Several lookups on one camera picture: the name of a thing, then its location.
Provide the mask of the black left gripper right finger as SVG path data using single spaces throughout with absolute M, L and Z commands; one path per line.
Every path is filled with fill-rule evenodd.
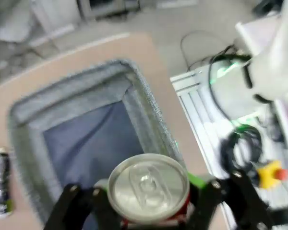
M 227 179 L 209 180 L 188 174 L 190 202 L 195 210 L 180 230 L 207 230 L 216 208 L 225 203 L 231 210 L 238 230 L 271 230 L 276 225 L 272 212 L 261 200 L 243 170 L 234 170 Z

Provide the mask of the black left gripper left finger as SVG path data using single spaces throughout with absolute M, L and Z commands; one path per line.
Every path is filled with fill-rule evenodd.
M 121 219 L 107 195 L 107 179 L 90 188 L 68 184 L 53 207 L 45 230 L 120 230 Z

